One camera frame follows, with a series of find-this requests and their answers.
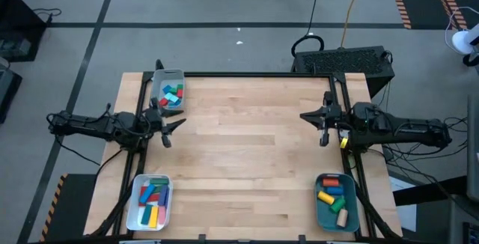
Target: concrete floor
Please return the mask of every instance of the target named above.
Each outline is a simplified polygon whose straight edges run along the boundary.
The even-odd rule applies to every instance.
[[[31,8],[59,7],[54,22],[96,22],[103,0],[24,0]],[[112,0],[105,22],[307,22],[313,0]],[[318,0],[315,22],[343,22],[350,0]],[[350,22],[401,23],[394,0],[356,0]],[[92,28],[50,28],[37,59],[12,64],[24,80],[0,127],[0,235],[16,242],[38,185],[53,137],[46,114],[65,108],[76,74],[91,39]],[[292,44],[304,28],[103,28],[96,43],[74,113],[98,115],[115,103],[121,74],[152,70],[161,58],[166,67],[188,71],[288,71]],[[312,32],[326,49],[340,45],[342,29]],[[464,67],[461,57],[444,44],[442,31],[350,29],[345,47],[383,45],[394,54],[396,77],[391,83],[388,110],[409,118],[466,116],[467,93],[479,88],[478,74]],[[305,43],[297,50],[315,50]],[[378,103],[382,93],[374,97]],[[466,138],[442,153],[456,150]],[[64,144],[100,161],[104,141],[72,135]],[[416,162],[438,179],[465,174],[465,153]],[[94,173],[97,166],[62,150],[31,232],[37,241],[58,178],[63,173]],[[419,176],[412,176],[426,182]]]

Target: yellow and black hazard tape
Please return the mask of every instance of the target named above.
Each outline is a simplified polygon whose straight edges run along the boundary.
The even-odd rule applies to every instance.
[[[411,20],[409,20],[409,15],[407,13],[406,7],[404,6],[403,0],[395,0],[401,19],[403,20],[404,28],[411,28]]]
[[[446,11],[446,14],[448,15],[449,18],[451,18],[452,13],[458,8],[457,3],[455,0],[441,0],[442,5],[444,6],[444,9]],[[454,13],[454,19],[459,24],[459,27],[462,29],[467,28],[467,22],[464,19],[463,14],[461,11],[457,10],[456,13]],[[452,26],[454,28],[457,28],[456,23],[452,21]]]
[[[42,235],[40,236],[40,242],[45,242],[46,235],[48,234],[48,228],[52,223],[53,213],[55,212],[55,208],[58,203],[58,199],[60,198],[61,187],[63,186],[64,181],[67,179],[68,174],[63,174],[58,181],[57,189],[55,190],[55,194],[53,195],[52,205],[50,206],[50,210],[46,215],[45,224],[43,225]]]

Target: green cylinder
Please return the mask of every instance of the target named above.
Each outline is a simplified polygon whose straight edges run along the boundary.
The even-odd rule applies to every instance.
[[[338,213],[339,210],[341,210],[346,203],[346,200],[344,200],[344,197],[341,196],[338,199],[335,200],[335,203],[331,205],[331,210],[334,211],[335,213]]]

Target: wooden table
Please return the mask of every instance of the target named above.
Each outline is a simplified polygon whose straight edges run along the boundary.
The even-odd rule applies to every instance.
[[[123,74],[116,112],[135,112],[141,76]],[[363,74],[347,74],[347,88],[352,105],[370,101]],[[314,181],[322,173],[343,172],[341,153],[336,131],[320,147],[320,134],[299,113],[318,109],[328,90],[328,79],[320,78],[187,77],[185,113],[167,119],[187,122],[175,130],[169,149],[160,136],[150,140],[144,169],[173,180],[170,223],[159,232],[135,232],[135,238],[298,240],[304,234],[307,240],[353,240],[353,234],[323,231],[316,221]],[[107,143],[103,161],[118,148]],[[384,158],[371,151],[362,160],[371,203],[402,235]],[[126,152],[101,172],[85,234],[117,202],[125,161]]]

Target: plastic bin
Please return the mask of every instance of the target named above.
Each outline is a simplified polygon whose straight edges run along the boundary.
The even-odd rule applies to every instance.
[[[347,210],[346,227],[342,228],[336,225],[338,214],[334,213],[330,207],[331,205],[321,201],[317,198],[317,193],[324,192],[322,185],[324,177],[339,178],[340,185],[343,186],[344,199],[346,204],[344,208]],[[332,195],[334,198],[339,198],[340,195]],[[316,198],[316,217],[317,223],[326,231],[332,232],[354,232],[359,228],[358,206],[356,204],[356,188],[354,187],[354,180],[345,174],[321,174],[316,179],[314,188],[314,197]]]
[[[156,228],[150,228],[148,225],[141,224],[141,217],[143,217],[144,207],[138,205],[140,200],[141,187],[150,184],[150,179],[153,178],[167,178],[168,179],[168,203],[166,207],[165,224],[161,225],[157,222]],[[173,201],[173,183],[167,175],[161,174],[140,174],[133,180],[132,195],[129,198],[128,214],[126,216],[126,227],[133,231],[160,231],[170,221],[171,202]]]
[[[166,93],[163,91],[163,88],[166,85],[170,85],[172,88],[176,88],[179,84],[183,85],[183,98],[181,98],[181,103],[179,105],[173,105],[168,103],[165,106],[165,109],[177,109],[181,110],[184,108],[185,104],[185,73],[179,69],[164,69],[156,70],[153,74],[153,86],[151,88],[151,98],[156,97],[160,101]]]

